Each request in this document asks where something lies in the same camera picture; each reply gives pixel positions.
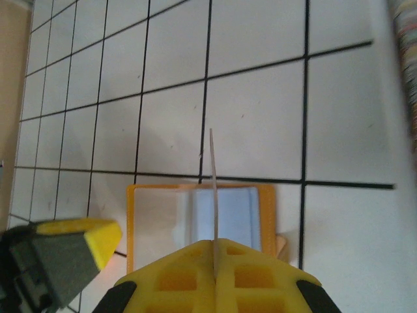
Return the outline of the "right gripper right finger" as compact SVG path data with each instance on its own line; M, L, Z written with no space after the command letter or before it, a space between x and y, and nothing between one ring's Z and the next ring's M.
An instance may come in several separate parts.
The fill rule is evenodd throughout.
M228 239L218 240L217 312L339 312L311 274Z

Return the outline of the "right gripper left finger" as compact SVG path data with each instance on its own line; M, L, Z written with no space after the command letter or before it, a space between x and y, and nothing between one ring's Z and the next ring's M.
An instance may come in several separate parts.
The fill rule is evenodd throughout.
M120 278L95 312L215 312L213 248L199 241Z

